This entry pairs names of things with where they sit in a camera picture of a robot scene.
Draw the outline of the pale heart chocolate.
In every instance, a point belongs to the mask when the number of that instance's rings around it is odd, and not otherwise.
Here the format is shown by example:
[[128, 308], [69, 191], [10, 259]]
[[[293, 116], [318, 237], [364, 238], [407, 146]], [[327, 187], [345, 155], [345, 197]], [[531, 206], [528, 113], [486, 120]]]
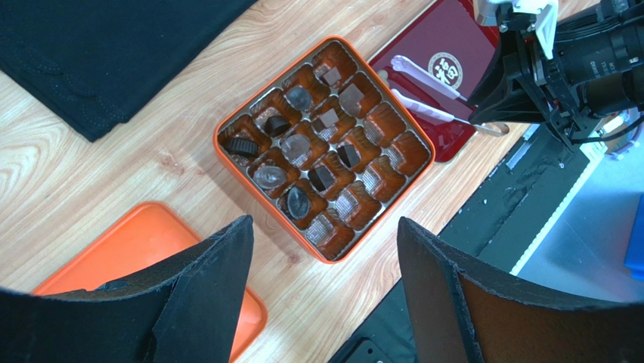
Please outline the pale heart chocolate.
[[379, 76], [379, 78], [382, 80], [383, 84], [384, 84], [387, 88], [389, 88], [389, 87], [390, 87], [390, 84], [389, 84], [389, 74], [388, 74], [388, 72], [387, 72], [386, 70], [378, 70], [378, 71], [377, 71], [377, 75], [378, 75], [378, 76]]

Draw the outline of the brown leaf chocolate centre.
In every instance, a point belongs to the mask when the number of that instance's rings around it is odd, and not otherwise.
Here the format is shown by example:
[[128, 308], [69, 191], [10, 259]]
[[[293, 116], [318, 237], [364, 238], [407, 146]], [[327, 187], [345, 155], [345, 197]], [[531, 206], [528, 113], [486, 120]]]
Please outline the brown leaf chocolate centre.
[[309, 139], [302, 134], [293, 134], [286, 137], [280, 145], [283, 155], [290, 161], [305, 156], [310, 150]]

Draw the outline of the square milk chocolate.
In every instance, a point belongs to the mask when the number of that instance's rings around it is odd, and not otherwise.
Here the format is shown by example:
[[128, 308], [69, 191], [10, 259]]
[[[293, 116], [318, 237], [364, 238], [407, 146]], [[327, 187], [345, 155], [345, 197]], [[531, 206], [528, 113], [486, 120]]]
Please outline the square milk chocolate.
[[364, 93], [353, 83], [339, 93], [339, 104], [349, 115], [357, 116], [361, 112], [361, 101]]

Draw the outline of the light leaf chocolate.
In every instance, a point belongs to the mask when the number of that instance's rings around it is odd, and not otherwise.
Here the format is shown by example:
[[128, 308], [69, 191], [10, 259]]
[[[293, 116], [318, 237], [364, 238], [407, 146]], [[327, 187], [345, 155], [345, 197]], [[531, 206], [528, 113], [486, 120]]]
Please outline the light leaf chocolate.
[[286, 182], [286, 172], [279, 166], [262, 166], [257, 168], [252, 179], [260, 188], [275, 189]]

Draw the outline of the dark heart chocolate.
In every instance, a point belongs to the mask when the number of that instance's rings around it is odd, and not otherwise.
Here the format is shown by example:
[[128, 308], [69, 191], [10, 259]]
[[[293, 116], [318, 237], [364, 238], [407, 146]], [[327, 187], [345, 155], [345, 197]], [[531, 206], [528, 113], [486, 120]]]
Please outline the dark heart chocolate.
[[304, 87], [297, 85], [286, 92], [286, 99], [301, 112], [308, 112], [313, 104], [311, 93]]

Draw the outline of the rectangular milk chocolate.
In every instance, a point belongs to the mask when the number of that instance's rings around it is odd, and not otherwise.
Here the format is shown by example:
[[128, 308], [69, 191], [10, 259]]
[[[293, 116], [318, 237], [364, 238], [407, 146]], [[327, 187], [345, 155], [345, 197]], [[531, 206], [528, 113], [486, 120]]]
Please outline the rectangular milk chocolate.
[[331, 108], [317, 115], [312, 120], [312, 127], [316, 132], [322, 132], [329, 129], [339, 121], [339, 117], [335, 109]]

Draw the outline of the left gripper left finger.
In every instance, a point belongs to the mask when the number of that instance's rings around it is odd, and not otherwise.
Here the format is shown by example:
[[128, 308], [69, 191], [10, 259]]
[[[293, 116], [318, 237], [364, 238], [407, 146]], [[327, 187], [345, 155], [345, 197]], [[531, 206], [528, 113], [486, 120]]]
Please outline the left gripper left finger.
[[3, 362], [226, 362], [252, 260], [252, 218], [96, 290], [1, 291]]

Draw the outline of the red lacquer tray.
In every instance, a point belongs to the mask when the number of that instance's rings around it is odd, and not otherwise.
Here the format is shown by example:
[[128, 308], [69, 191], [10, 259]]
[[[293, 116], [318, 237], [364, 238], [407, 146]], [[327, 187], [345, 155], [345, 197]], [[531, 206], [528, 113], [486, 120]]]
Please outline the red lacquer tray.
[[[397, 54], [404, 55], [468, 98], [483, 76], [499, 39], [495, 29], [475, 22], [473, 10], [471, 1], [434, 2], [388, 40], [371, 57], [370, 66], [376, 72], [386, 70], [389, 88], [403, 92], [394, 84], [390, 60]], [[464, 119], [471, 114], [469, 107], [443, 98], [431, 88], [426, 90], [447, 112]], [[451, 161], [475, 134], [470, 125], [446, 123], [418, 113], [412, 115], [435, 145], [438, 163]]]

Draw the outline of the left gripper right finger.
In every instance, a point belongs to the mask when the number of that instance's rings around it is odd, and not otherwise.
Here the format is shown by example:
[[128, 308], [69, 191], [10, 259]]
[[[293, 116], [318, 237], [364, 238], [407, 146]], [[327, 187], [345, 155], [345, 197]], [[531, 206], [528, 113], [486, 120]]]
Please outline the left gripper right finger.
[[398, 259], [421, 362], [641, 362], [643, 304], [554, 290], [398, 223]]

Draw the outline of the black cloth mat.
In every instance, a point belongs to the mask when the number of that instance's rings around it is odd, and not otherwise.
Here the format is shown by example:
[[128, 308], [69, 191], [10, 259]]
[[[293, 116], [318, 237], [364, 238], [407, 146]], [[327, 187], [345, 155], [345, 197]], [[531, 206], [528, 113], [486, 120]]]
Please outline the black cloth mat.
[[88, 141], [127, 123], [249, 1], [3, 1], [1, 69]]

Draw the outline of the dark leaf chocolate front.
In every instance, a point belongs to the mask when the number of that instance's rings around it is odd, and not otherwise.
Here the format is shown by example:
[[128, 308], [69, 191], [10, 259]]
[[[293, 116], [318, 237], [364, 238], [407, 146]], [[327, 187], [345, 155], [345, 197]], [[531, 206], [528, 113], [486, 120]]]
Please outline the dark leaf chocolate front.
[[286, 208], [294, 219], [305, 218], [311, 209], [311, 201], [303, 188], [293, 186], [286, 196]]

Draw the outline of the blue plastic box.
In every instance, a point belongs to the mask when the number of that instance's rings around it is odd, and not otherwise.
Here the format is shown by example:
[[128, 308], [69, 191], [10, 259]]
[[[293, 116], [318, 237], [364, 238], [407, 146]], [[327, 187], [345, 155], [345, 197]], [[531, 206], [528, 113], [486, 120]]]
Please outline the blue plastic box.
[[631, 277], [638, 281], [643, 281], [643, 204], [641, 195], [624, 257], [624, 266], [629, 269]]

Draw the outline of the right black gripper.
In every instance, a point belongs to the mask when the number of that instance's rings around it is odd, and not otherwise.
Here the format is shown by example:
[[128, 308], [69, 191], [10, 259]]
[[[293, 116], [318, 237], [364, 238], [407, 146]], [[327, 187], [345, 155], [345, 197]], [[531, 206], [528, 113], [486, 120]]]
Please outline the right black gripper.
[[534, 32], [501, 33], [467, 104], [473, 125], [544, 124], [568, 146], [595, 141], [602, 118], [643, 108], [643, 3], [602, 1], [557, 20], [552, 60]]

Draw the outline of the orange tin lid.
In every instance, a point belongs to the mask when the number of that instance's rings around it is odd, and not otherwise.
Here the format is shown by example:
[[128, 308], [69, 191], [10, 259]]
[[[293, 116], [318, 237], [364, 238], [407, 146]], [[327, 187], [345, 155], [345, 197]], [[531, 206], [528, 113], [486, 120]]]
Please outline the orange tin lid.
[[[200, 237], [167, 205], [142, 203], [39, 285], [36, 293], [48, 296], [74, 290], [96, 290], [109, 281], [141, 271], [206, 238]], [[265, 305], [246, 285], [231, 355], [226, 362], [240, 357], [262, 332], [267, 319]]]

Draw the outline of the dark square chocolate right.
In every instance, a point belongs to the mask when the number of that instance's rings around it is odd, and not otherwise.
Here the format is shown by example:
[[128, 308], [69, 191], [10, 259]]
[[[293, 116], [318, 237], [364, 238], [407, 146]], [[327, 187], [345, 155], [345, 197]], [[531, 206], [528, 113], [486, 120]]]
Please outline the dark square chocolate right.
[[336, 149], [336, 152], [340, 160], [347, 166], [349, 169], [352, 169], [361, 161], [361, 157], [357, 152], [357, 149], [352, 144], [344, 144]]

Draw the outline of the orange chocolate box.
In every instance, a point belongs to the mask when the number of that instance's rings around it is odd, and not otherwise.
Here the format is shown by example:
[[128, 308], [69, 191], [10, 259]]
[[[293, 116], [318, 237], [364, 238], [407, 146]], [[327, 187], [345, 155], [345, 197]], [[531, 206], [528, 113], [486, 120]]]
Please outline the orange chocolate box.
[[[339, 93], [351, 83], [364, 93], [357, 116], [347, 114], [339, 104]], [[311, 93], [313, 104], [308, 112], [295, 109], [286, 99], [286, 92], [297, 85]], [[312, 120], [331, 108], [339, 121], [316, 132]], [[291, 124], [277, 138], [264, 131], [267, 118], [273, 115]], [[290, 161], [280, 145], [293, 134], [305, 135], [311, 146], [305, 156]], [[235, 137], [256, 142], [259, 155], [229, 154], [224, 144]], [[308, 253], [329, 264], [345, 259], [435, 161], [435, 146], [419, 124], [340, 36], [317, 43], [238, 107], [217, 126], [212, 143], [220, 161], [249, 194]], [[344, 144], [354, 145], [361, 157], [352, 169], [336, 152]], [[334, 177], [325, 191], [318, 191], [308, 179], [308, 171], [320, 165]], [[279, 166], [286, 172], [286, 182], [275, 189], [260, 188], [252, 177], [262, 166]], [[293, 186], [303, 188], [311, 201], [303, 219], [294, 219], [286, 208], [286, 196]]]

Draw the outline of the dark square chocolate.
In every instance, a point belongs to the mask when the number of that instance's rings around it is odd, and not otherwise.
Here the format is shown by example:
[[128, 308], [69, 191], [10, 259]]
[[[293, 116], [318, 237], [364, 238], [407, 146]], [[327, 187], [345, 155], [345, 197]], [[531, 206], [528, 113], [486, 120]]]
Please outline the dark square chocolate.
[[315, 166], [309, 170], [308, 179], [318, 191], [325, 191], [334, 183], [333, 174], [325, 165]]
[[349, 169], [352, 169], [361, 161], [361, 157], [357, 152], [357, 149], [352, 144], [344, 144], [336, 149], [336, 152], [340, 160], [347, 166]]

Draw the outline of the pink handled metal tongs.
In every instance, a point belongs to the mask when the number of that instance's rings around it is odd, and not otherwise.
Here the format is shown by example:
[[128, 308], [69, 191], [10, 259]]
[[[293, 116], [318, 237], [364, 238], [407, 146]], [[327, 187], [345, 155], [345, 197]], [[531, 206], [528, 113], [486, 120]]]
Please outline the pink handled metal tongs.
[[467, 99], [410, 58], [397, 54], [390, 60], [390, 64], [394, 84], [399, 85], [404, 91], [401, 92], [394, 87], [391, 87], [391, 90], [407, 109], [446, 123], [459, 122], [470, 125], [476, 131], [486, 135], [500, 137], [509, 133], [509, 127], [505, 123], [473, 124], [462, 117], [447, 112], [439, 100], [431, 92], [427, 92], [426, 88], [431, 88], [443, 98], [458, 102], [464, 107]]

